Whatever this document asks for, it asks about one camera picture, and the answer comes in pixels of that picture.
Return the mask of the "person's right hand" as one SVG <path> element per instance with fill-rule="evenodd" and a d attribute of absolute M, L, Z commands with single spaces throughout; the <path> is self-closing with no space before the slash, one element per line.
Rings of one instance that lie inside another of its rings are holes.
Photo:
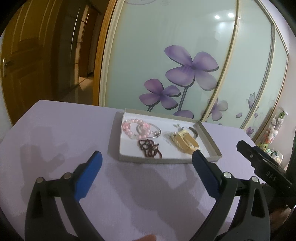
<path fill-rule="evenodd" d="M 279 229 L 289 218 L 293 209 L 281 207 L 269 215 L 271 232 Z"/>

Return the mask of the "person's left hand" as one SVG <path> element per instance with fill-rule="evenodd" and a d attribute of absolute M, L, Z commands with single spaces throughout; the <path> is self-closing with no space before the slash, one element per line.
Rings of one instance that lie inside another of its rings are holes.
<path fill-rule="evenodd" d="M 156 240 L 157 240 L 157 238 L 155 235 L 146 235 L 144 237 L 136 239 L 135 241 L 156 241 Z"/>

